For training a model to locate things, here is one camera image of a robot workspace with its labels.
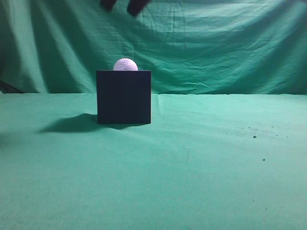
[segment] black box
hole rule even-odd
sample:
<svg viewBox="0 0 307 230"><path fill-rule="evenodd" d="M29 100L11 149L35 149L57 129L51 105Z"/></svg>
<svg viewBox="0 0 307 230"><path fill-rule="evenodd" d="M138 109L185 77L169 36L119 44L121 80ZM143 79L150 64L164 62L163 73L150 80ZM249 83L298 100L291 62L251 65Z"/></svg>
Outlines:
<svg viewBox="0 0 307 230"><path fill-rule="evenodd" d="M99 124L151 123L151 72L96 72Z"/></svg>

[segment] green cloth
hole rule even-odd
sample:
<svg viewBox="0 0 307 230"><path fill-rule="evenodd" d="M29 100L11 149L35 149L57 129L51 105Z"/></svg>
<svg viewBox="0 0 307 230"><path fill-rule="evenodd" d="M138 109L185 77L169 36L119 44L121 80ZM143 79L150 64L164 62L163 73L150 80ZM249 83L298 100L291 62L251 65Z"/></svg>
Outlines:
<svg viewBox="0 0 307 230"><path fill-rule="evenodd" d="M143 126L98 125L95 94L0 102L1 230L307 229L307 96L154 94Z"/></svg>
<svg viewBox="0 0 307 230"><path fill-rule="evenodd" d="M95 72L132 58L153 92L306 94L303 0L1 0L0 80L23 92L95 92Z"/></svg>

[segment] green backdrop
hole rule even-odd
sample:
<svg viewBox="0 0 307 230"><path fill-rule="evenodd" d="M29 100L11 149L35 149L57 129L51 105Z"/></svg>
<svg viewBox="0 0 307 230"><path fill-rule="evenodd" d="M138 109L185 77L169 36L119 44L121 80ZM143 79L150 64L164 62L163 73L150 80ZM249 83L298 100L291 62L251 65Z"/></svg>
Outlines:
<svg viewBox="0 0 307 230"><path fill-rule="evenodd" d="M95 92L95 71L132 58L153 92L307 93L303 0L0 0L0 80L23 92Z"/></svg>

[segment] dark object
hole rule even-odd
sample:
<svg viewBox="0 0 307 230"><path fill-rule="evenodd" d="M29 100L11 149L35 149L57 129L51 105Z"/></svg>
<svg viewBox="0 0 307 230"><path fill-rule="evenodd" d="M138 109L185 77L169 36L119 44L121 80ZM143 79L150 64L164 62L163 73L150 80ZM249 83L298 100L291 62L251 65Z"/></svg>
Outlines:
<svg viewBox="0 0 307 230"><path fill-rule="evenodd" d="M116 1L117 0L100 0L100 6L102 6L106 11L110 12L112 11Z"/></svg>
<svg viewBox="0 0 307 230"><path fill-rule="evenodd" d="M9 85L8 83L5 83L2 80L0 80L0 91L2 93L24 93L20 91L19 89Z"/></svg>
<svg viewBox="0 0 307 230"><path fill-rule="evenodd" d="M96 72L99 124L151 123L151 72Z"/></svg>
<svg viewBox="0 0 307 230"><path fill-rule="evenodd" d="M100 5L108 12L112 11L117 0L100 0ZM127 12L136 17L151 0L130 0Z"/></svg>

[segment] white golf ball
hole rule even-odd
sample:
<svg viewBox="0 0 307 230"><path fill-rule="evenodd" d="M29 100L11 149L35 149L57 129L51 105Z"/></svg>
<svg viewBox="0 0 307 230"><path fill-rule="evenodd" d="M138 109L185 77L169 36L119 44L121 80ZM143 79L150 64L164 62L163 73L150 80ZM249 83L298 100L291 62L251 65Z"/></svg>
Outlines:
<svg viewBox="0 0 307 230"><path fill-rule="evenodd" d="M115 63L113 70L115 71L138 71L138 66L131 59L122 58Z"/></svg>

